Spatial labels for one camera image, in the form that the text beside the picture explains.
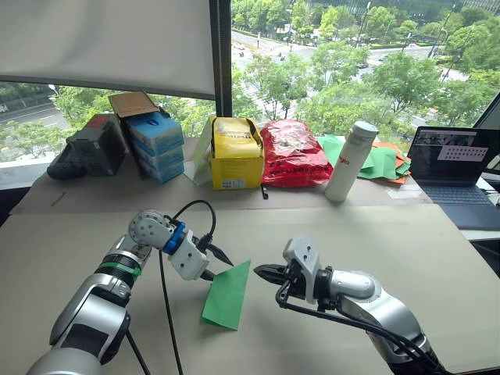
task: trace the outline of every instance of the white bottle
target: white bottle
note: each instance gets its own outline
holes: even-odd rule
[[[347,197],[377,134],[378,130],[370,123],[354,123],[325,189],[325,195],[332,202],[343,202]]]

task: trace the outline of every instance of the green band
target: green band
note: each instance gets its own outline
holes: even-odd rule
[[[99,267],[115,267],[115,268],[119,268],[120,270],[123,270],[125,272],[132,273],[132,275],[134,275],[134,279],[137,279],[137,277],[142,274],[142,271],[141,271],[140,268],[135,268],[134,269],[134,268],[130,268],[130,267],[124,266],[121,263],[116,263],[116,262],[101,263],[101,265]]]

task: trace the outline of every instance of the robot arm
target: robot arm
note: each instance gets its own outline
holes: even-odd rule
[[[166,220],[159,212],[145,210],[130,222],[123,235],[78,288],[57,318],[50,334],[52,350],[42,356],[28,375],[99,375],[101,365],[118,352],[130,324],[126,305],[152,248],[168,254],[173,268],[185,280],[212,280],[206,267],[206,250],[231,264],[223,252],[198,240],[185,224]]]
[[[287,261],[286,266],[263,265],[255,268],[260,277],[281,285],[277,293],[277,303],[281,307],[342,323],[345,321],[343,318],[324,313],[325,310],[336,309],[350,321],[361,322],[355,327],[369,324],[374,327],[367,331],[370,339],[395,374],[446,373],[415,316],[401,301],[388,294],[374,276],[363,271],[345,272],[331,267],[322,270],[317,251],[303,237],[291,239],[283,257]],[[289,296],[317,304],[318,312],[288,303]],[[409,353],[403,351],[401,345],[397,345],[398,341],[382,336],[385,332],[380,329],[397,335],[401,338],[399,341],[405,340],[413,349]],[[425,353],[426,359],[435,364],[435,371],[430,369],[431,363],[423,365],[416,355],[417,350]]]

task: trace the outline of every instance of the table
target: table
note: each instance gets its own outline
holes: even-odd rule
[[[48,350],[55,318],[133,215],[24,214],[0,228],[3,373],[25,373]],[[197,234],[205,233],[208,217],[202,211],[183,216]],[[376,275],[417,316],[448,370],[500,366],[500,281],[438,206],[221,210],[214,243],[237,264],[251,259],[253,268],[282,263],[281,252],[296,234],[311,239],[323,266]],[[214,271],[223,269],[213,264]],[[183,281],[171,266],[166,277],[187,375],[390,373],[362,331],[280,309],[277,287],[254,273],[238,332],[200,323],[207,282]],[[152,373],[177,373],[156,255],[128,309]],[[128,343],[105,373],[141,373]]]
[[[476,186],[485,191],[494,191],[494,188],[483,177],[479,177]],[[500,193],[488,194],[488,197],[494,205],[500,202]],[[500,230],[461,230],[461,232],[469,241],[500,240]]]
[[[186,138],[185,159],[196,146],[197,138]],[[324,207],[324,185],[294,189],[270,188],[263,200],[259,189],[214,191],[211,184],[195,186],[182,175],[165,183],[141,180],[133,159],[127,155],[114,177],[86,176],[78,180],[57,181],[47,174],[40,177],[12,210],[21,213],[118,213],[145,207],[177,210],[194,199],[209,200],[216,209],[282,209]],[[358,179],[345,205],[414,205],[431,203],[413,179],[402,190],[371,180]]]

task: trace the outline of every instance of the yellow box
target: yellow box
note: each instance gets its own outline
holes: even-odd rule
[[[258,188],[263,175],[263,140],[250,119],[210,116],[212,185],[216,190]]]

